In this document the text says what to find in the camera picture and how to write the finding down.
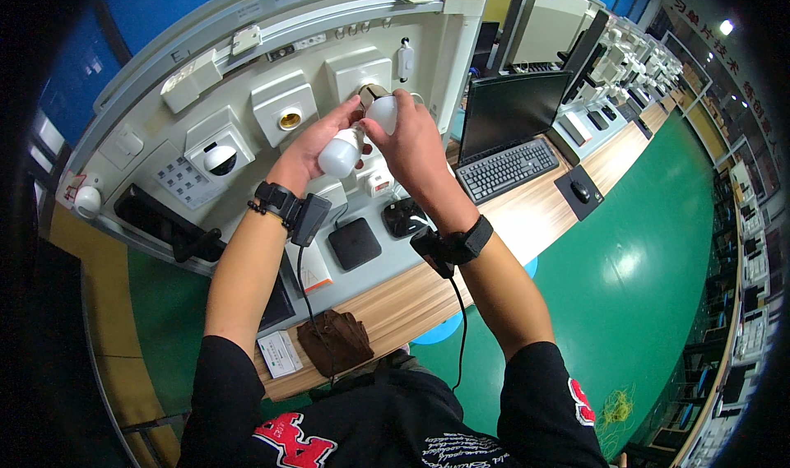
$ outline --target brown cloth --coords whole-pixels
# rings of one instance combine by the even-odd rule
[[[326,345],[309,320],[296,328],[296,335],[305,353],[324,377],[332,377],[332,373],[339,374],[373,358],[365,326],[353,314],[327,310],[316,315],[315,323]]]

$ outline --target black t-shirt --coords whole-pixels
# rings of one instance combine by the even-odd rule
[[[499,439],[464,425],[455,395],[430,374],[363,375],[349,391],[263,420],[263,385],[241,348],[206,336],[197,362],[180,466],[607,466],[595,415],[553,343],[508,362]]]

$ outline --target ceiling light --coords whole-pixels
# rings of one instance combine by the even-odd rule
[[[730,19],[726,19],[726,20],[725,20],[725,21],[724,21],[724,22],[721,24],[721,26],[719,26],[719,30],[721,31],[721,33],[722,33],[724,36],[727,36],[727,35],[729,35],[730,33],[732,33],[732,29],[733,29],[733,28],[734,28],[734,26],[732,26],[732,23],[730,22]]]

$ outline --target hand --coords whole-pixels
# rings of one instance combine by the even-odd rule
[[[360,120],[362,129],[379,147],[390,173],[433,219],[440,233],[468,231],[479,212],[447,169],[433,118],[424,105],[415,105],[407,91],[396,89],[393,95],[397,120],[392,136],[370,118]]]
[[[318,155],[335,135],[362,117],[359,95],[354,95],[307,128],[277,159],[266,181],[277,183],[301,197],[307,182],[324,174]]]

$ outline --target green floor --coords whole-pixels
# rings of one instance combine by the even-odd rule
[[[535,282],[557,344],[593,409],[613,390],[634,387],[633,413],[607,438],[608,452],[646,416],[686,342],[706,276],[710,192],[710,163],[675,112],[606,201],[539,257]],[[137,333],[163,409],[188,410],[209,280],[131,250],[129,273]],[[454,384],[459,344],[460,329],[412,353]],[[471,428],[496,433],[504,367],[472,308],[457,390]],[[307,403],[303,395],[262,407],[275,415]]]

